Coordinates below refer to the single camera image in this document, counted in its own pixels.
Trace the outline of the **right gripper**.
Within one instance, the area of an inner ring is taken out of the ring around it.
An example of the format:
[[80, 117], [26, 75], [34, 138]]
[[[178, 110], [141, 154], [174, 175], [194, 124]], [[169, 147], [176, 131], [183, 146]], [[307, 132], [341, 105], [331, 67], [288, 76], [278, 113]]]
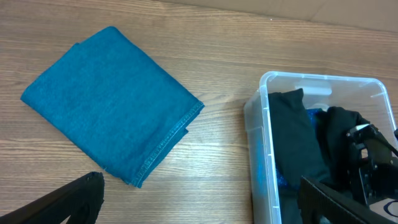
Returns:
[[368, 207], [387, 198], [397, 200], [397, 149], [372, 124], [355, 126], [346, 137], [355, 201]]

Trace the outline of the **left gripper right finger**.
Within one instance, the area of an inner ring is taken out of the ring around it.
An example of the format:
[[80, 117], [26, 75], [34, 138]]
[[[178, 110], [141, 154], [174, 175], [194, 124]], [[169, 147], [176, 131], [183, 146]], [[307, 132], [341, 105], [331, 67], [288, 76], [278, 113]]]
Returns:
[[304, 223], [322, 220], [336, 224], [394, 223], [312, 178], [300, 179], [297, 203]]

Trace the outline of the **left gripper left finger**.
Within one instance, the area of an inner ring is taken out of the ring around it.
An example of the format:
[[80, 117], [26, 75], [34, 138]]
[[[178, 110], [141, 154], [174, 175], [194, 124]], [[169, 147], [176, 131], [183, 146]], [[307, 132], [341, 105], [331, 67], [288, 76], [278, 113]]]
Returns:
[[1, 217], [1, 223], [95, 223], [104, 202], [104, 177], [86, 175]]

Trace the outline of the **large black cloth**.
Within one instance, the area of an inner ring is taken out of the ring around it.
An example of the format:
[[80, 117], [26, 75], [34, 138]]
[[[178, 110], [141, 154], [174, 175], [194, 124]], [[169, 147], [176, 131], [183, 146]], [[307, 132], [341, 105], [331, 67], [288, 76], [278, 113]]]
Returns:
[[[344, 185], [330, 181], [321, 181], [321, 184], [343, 194], [348, 198], [353, 198], [352, 193]], [[280, 215], [283, 224], [302, 224], [301, 210], [298, 207], [297, 199], [300, 182], [287, 182], [284, 186], [279, 186]]]

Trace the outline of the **blue denim cloth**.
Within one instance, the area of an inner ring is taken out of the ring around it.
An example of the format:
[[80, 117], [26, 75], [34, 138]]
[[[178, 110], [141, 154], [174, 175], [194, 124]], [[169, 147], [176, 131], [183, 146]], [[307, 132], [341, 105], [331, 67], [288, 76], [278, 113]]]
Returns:
[[73, 45], [21, 100], [106, 172], [138, 188], [204, 107], [113, 26]]

